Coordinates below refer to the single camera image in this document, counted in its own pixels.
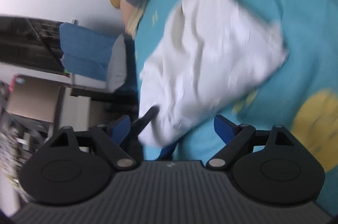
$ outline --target white cloth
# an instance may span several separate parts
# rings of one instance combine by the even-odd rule
[[[140,74],[140,116],[159,114],[139,135],[164,147],[262,84],[285,61],[279,27],[236,0],[181,0]]]

